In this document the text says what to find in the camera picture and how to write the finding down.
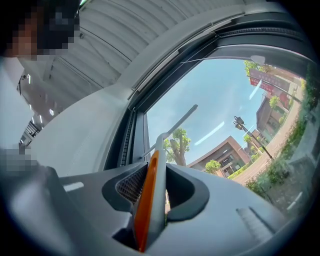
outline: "red signboard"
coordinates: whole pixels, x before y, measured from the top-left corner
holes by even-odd
[[[260,79],[256,79],[256,78],[252,78],[250,77],[250,83],[253,85],[253,86],[257,86],[258,83],[259,83]],[[274,86],[270,85],[270,84],[267,84],[265,82],[262,82],[261,85],[260,85],[260,88],[266,90],[267,92],[270,92],[272,93],[273,92],[273,89],[275,88]]]
[[[286,92],[289,91],[290,83],[273,74],[261,72],[254,68],[250,68],[249,73],[250,73],[250,82],[253,86],[256,86],[259,83],[259,81],[262,80],[262,84],[260,87],[268,92],[275,93],[275,91],[279,91],[279,89],[277,89],[274,86],[277,86],[278,88],[281,88]]]

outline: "gray plastic panel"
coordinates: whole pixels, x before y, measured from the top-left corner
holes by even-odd
[[[83,187],[68,192],[69,198],[81,214],[90,219],[92,225],[104,234],[113,236],[120,229],[128,226],[132,214],[130,212],[115,210],[104,198],[102,188],[112,178],[121,176],[121,174],[132,169],[138,170],[139,167],[144,166],[147,166],[146,162],[134,163],[101,172],[61,177],[60,182],[62,185],[83,183]]]
[[[242,185],[192,168],[174,166],[202,181],[210,198],[193,219],[169,222],[158,239],[146,251],[151,255],[238,255],[260,242],[248,229],[237,209],[251,208],[260,224],[279,230],[285,217],[264,199]]]
[[[141,255],[109,236],[94,215],[83,214],[53,168],[33,165],[30,171],[12,171],[10,166],[0,167],[1,195],[11,218],[29,243],[41,247],[46,255]],[[101,221],[113,222],[108,211]]]

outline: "pixelated area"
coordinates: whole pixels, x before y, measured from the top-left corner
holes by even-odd
[[[0,170],[3,171],[32,171],[38,162],[29,154],[29,150],[0,149]]]
[[[20,13],[7,36],[4,56],[36,60],[37,55],[61,55],[79,36],[80,0],[38,1]]]

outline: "mesh grille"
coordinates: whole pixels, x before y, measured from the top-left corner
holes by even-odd
[[[147,168],[142,168],[132,173],[117,183],[116,191],[135,204],[141,195],[146,175]]]

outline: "brick building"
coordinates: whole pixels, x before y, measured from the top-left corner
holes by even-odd
[[[281,103],[276,109],[272,109],[269,104],[271,94],[267,94],[256,112],[256,128],[264,138],[271,141],[280,128],[279,119],[284,116],[285,110]]]
[[[210,160],[215,160],[221,164],[220,170],[217,171],[218,176],[228,177],[248,163],[250,158],[239,143],[232,136],[229,136],[214,149],[187,166],[203,172],[206,163]]]

